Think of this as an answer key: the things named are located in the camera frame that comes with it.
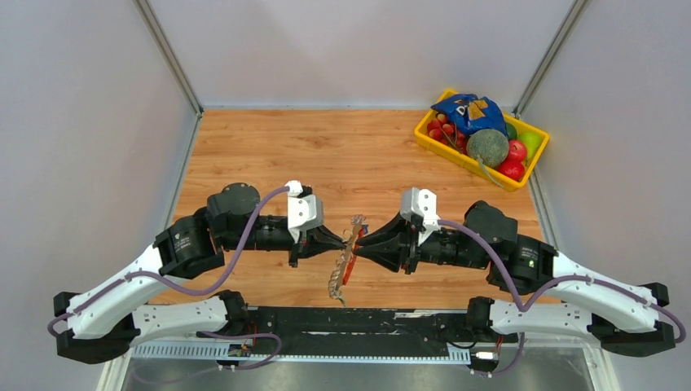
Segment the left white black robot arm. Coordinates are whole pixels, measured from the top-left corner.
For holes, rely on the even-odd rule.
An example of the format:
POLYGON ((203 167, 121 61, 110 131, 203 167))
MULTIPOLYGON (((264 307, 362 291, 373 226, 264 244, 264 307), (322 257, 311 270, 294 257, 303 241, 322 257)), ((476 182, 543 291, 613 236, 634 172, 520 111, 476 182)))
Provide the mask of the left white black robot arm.
POLYGON ((284 216, 262 215, 267 198, 243 182, 211 195, 203 208, 156 236, 128 266, 88 292, 61 292, 48 331, 62 358, 86 364, 110 361, 150 340, 192 334, 253 339, 248 307, 220 282, 204 289, 187 282, 235 267, 226 252, 281 251, 290 266, 342 250, 346 244, 323 222, 322 201, 298 181, 278 189, 284 216))

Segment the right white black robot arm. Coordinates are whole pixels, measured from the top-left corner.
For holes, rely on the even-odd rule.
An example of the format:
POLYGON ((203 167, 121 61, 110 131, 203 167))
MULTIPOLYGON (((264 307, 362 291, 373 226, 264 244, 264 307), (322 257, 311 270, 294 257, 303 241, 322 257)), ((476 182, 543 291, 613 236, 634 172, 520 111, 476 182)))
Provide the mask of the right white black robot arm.
POLYGON ((441 219, 430 205, 403 207, 387 225, 359 239, 355 252, 393 272, 409 274, 420 263, 486 270, 487 282, 510 299, 469 302, 465 328, 476 340, 493 333, 572 336, 644 358, 686 337, 667 310, 665 285, 630 285, 590 270, 552 245, 519 234, 515 219, 483 201, 460 223, 441 219))

